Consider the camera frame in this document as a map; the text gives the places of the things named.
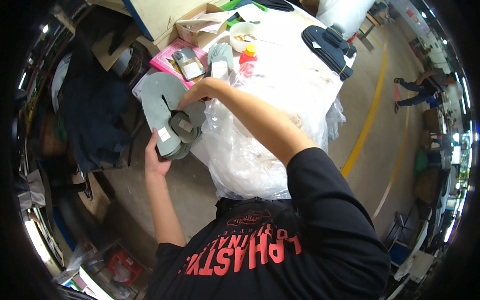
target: hand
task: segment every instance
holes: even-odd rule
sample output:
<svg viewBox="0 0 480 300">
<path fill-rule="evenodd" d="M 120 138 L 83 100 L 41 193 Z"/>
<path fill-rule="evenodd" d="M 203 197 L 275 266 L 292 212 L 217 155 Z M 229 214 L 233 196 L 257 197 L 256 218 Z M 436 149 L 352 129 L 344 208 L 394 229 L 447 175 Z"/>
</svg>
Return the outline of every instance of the hand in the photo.
<svg viewBox="0 0 480 300">
<path fill-rule="evenodd" d="M 158 131 L 153 128 L 152 137 L 145 148 L 145 175 L 156 174 L 165 177 L 172 164 L 171 160 L 162 160 L 155 150 L 158 141 Z"/>
<path fill-rule="evenodd" d="M 218 79 L 207 77 L 192 85 L 190 90 L 183 95 L 177 110 L 183 110 L 187 105 L 197 101 L 208 101 L 211 98 L 215 98 L 213 95 L 212 83 L 218 81 Z"/>
</svg>

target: yellow floor line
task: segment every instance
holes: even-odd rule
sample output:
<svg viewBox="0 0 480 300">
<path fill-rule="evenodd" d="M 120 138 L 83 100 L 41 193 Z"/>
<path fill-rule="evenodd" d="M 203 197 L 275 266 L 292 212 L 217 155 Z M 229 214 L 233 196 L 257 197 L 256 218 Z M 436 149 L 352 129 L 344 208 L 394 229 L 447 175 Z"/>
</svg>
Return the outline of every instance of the yellow floor line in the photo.
<svg viewBox="0 0 480 300">
<path fill-rule="evenodd" d="M 373 101 L 372 105 L 370 106 L 370 110 L 367 115 L 367 119 L 365 121 L 365 124 L 363 125 L 363 128 L 360 132 L 360 136 L 355 143 L 355 146 L 353 147 L 352 153 L 350 154 L 350 157 L 347 159 L 347 162 L 343 166 L 342 169 L 342 175 L 343 177 L 347 177 L 348 173 L 352 169 L 353 164 L 357 160 L 357 157 L 360 153 L 360 150 L 363 147 L 363 143 L 365 142 L 365 138 L 367 137 L 368 131 L 370 130 L 370 126 L 372 125 L 373 117 L 375 115 L 375 112 L 377 111 L 378 108 L 378 102 L 380 100 L 380 93 L 382 92 L 382 85 L 384 82 L 384 76 L 385 76 L 385 68 L 387 65 L 387 31 L 384 32 L 384 48 L 383 48 L 383 53 L 382 53 L 382 65 L 380 67 L 380 74 L 378 75 L 378 80 L 377 80 L 377 87 L 375 88 L 375 94 L 373 96 Z"/>
<path fill-rule="evenodd" d="M 361 25 L 360 27 L 363 29 L 364 32 L 367 32 L 367 28 L 366 28 L 365 26 Z M 371 32 L 368 34 L 368 36 L 371 36 L 371 37 L 373 38 L 373 40 L 374 40 L 380 47 L 382 46 L 382 44 L 378 41 L 378 39 L 377 39 Z"/>
<path fill-rule="evenodd" d="M 408 118 L 409 118 L 409 116 L 410 116 L 410 106 L 407 106 L 407 118 L 405 119 L 405 129 L 403 130 L 402 145 L 400 146 L 400 152 L 398 153 L 398 158 L 396 159 L 395 169 L 393 170 L 392 178 L 390 179 L 390 182 L 388 183 L 387 189 L 385 190 L 385 193 L 382 197 L 382 200 L 378 204 L 377 210 L 375 210 L 375 213 L 372 216 L 372 222 L 375 221 L 375 218 L 378 216 L 378 213 L 382 209 L 382 206 L 384 205 L 385 200 L 387 199 L 388 193 L 390 192 L 390 189 L 392 188 L 393 182 L 395 181 L 396 174 L 398 173 L 398 170 L 400 169 L 400 162 L 402 161 L 403 151 L 405 149 L 405 143 L 407 141 Z"/>
</svg>

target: factory floor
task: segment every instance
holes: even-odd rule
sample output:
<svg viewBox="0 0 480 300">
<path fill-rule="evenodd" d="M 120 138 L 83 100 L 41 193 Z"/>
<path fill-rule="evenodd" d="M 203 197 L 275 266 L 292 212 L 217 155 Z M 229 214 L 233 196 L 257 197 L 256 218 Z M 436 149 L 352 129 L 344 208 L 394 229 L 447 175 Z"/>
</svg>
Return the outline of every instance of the factory floor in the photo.
<svg viewBox="0 0 480 300">
<path fill-rule="evenodd" d="M 394 113 L 393 79 L 414 81 L 423 70 L 395 24 L 376 27 L 353 45 L 358 50 L 354 73 L 339 94 L 347 122 L 339 126 L 339 137 L 330 141 L 328 153 L 383 239 L 395 212 L 408 214 L 414 203 L 414 157 L 423 126 L 423 106 Z M 408 94 L 399 86 L 397 96 L 402 100 Z M 116 198 L 104 222 L 122 233 L 124 244 L 147 269 L 154 266 L 157 247 L 144 186 L 144 148 L 149 138 L 144 126 L 133 144 L 132 166 L 104 172 Z M 173 162 L 167 183 L 188 241 L 215 218 L 216 188 L 208 169 L 192 155 Z"/>
</svg>

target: white bowl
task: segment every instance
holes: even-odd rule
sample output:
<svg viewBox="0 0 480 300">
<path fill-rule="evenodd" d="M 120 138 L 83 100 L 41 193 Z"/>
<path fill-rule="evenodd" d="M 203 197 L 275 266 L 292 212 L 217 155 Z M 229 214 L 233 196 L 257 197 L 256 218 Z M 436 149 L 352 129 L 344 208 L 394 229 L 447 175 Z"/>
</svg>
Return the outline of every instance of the white bowl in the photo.
<svg viewBox="0 0 480 300">
<path fill-rule="evenodd" d="M 234 38 L 234 36 L 253 35 L 257 39 L 253 42 L 242 42 Z M 249 22 L 239 22 L 230 27 L 230 45 L 237 52 L 242 53 L 248 45 L 256 44 L 259 41 L 258 25 Z"/>
</svg>

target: yellow cap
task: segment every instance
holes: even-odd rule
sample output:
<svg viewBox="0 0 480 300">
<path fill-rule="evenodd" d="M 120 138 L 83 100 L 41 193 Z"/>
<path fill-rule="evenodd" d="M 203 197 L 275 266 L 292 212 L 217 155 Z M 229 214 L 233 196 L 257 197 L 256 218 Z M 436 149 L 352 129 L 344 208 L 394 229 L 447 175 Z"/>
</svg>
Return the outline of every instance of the yellow cap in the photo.
<svg viewBox="0 0 480 300">
<path fill-rule="evenodd" d="M 257 46 L 255 46 L 254 44 L 247 45 L 247 48 L 245 49 L 245 53 L 248 56 L 254 56 L 257 53 Z"/>
</svg>

